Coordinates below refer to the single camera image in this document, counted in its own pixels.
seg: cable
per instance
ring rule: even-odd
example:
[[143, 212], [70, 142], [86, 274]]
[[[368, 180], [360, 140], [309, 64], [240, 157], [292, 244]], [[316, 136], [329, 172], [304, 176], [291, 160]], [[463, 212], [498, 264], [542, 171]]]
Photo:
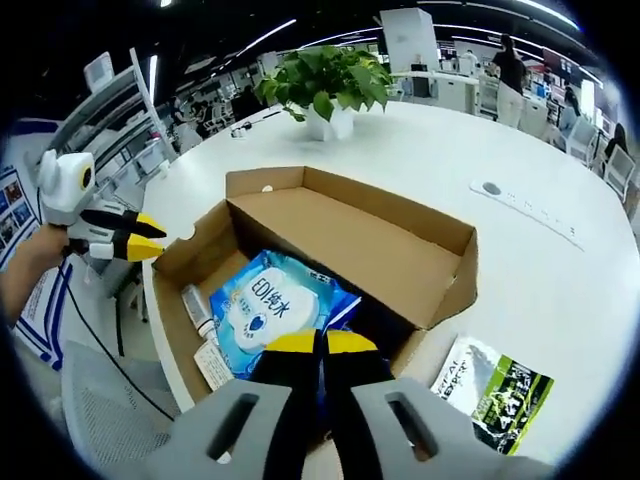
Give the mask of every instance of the cable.
[[[38, 202], [38, 223], [40, 225], [42, 225], [42, 209], [41, 209], [41, 206], [40, 206], [40, 187], [38, 187], [37, 190], [36, 190], [36, 201]], [[58, 267], [58, 272], [60, 272], [60, 275], [62, 276], [63, 281], [64, 281], [64, 274], [62, 272], [62, 268], [61, 267]], [[129, 385], [131, 385], [133, 387], [133, 389], [142, 396], [142, 398], [144, 398], [147, 402], [149, 402], [149, 404], [153, 408], [155, 408], [158, 412], [160, 412], [162, 415], [164, 415], [166, 418], [168, 418], [169, 420], [171, 420], [173, 422], [173, 417], [171, 415], [169, 415], [167, 412], [165, 412], [146, 393], [144, 393], [140, 389], [140, 387], [138, 387], [138, 385], [136, 385], [136, 383], [131, 379], [131, 377], [129, 377], [129, 375], [127, 375], [127, 372], [124, 371], [124, 369], [120, 366], [120, 364], [113, 357], [113, 355], [111, 355], [111, 352], [109, 352], [109, 350], [107, 349], [105, 344], [102, 343], [102, 341], [100, 340], [100, 338], [98, 337], [96, 332], [93, 330], [93, 328], [91, 328], [91, 325], [89, 325], [89, 322], [87, 322], [87, 319], [84, 317], [84, 315], [80, 311], [80, 307], [78, 306], [78, 302], [76, 301], [76, 297], [73, 295], [73, 292], [71, 291], [71, 287], [69, 286], [69, 283], [68, 282], [64, 282], [64, 285], [67, 288], [67, 292], [69, 293], [69, 296], [71, 297], [71, 302], [73, 303], [73, 306], [76, 309], [76, 313], [80, 317], [80, 320], [82, 321], [84, 326], [87, 327], [87, 330], [89, 330], [89, 333], [91, 334], [93, 339], [98, 343], [98, 345], [100, 345], [100, 348], [102, 348], [102, 351], [105, 353], [105, 355], [109, 358], [109, 360], [111, 360], [111, 363], [113, 363], [113, 366], [116, 367], [116, 369], [120, 372], [120, 374], [127, 380], [127, 382], [129, 382]]]

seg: cardboard box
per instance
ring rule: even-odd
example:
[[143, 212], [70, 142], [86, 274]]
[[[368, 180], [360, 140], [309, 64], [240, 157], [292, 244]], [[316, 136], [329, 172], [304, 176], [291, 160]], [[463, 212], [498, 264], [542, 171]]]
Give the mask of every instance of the cardboard box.
[[193, 283], [208, 299], [264, 248], [362, 294], [350, 325], [391, 358], [396, 375], [426, 331], [477, 295], [476, 231], [459, 220], [308, 167], [229, 173], [227, 199], [197, 221], [192, 238], [177, 240], [154, 263], [162, 323], [196, 402], [210, 393], [193, 359], [203, 340], [180, 292]]

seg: office desk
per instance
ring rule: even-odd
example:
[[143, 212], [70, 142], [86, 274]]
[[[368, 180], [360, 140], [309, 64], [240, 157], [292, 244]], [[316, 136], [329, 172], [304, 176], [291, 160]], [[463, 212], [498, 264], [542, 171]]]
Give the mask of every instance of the office desk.
[[[224, 198], [227, 172], [301, 164], [403, 195], [478, 229], [476, 303], [434, 328], [404, 374], [430, 385], [455, 336], [467, 333], [550, 375], [555, 385], [519, 453], [559, 462], [617, 385], [638, 323], [640, 258], [615, 193], [568, 155], [515, 129], [389, 102], [386, 114], [378, 108], [356, 114], [354, 135], [342, 142], [311, 141], [304, 125], [285, 114], [257, 123], [243, 139], [223, 130], [149, 182], [144, 209], [166, 227], [168, 244], [189, 237], [194, 221]], [[580, 232], [584, 251], [474, 193], [469, 185], [477, 180], [548, 206]], [[148, 261], [143, 274], [154, 341], [185, 411], [193, 401], [168, 347]], [[334, 478], [335, 451], [326, 447], [316, 461], [323, 465], [318, 478]]]

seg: wet wipes package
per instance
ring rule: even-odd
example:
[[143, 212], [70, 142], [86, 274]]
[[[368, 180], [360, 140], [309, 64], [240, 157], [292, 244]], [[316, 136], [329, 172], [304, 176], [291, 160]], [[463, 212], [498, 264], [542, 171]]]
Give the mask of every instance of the wet wipes package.
[[360, 297], [293, 258], [263, 250], [210, 302], [220, 352], [233, 375], [246, 379], [269, 343], [306, 328], [343, 328]]

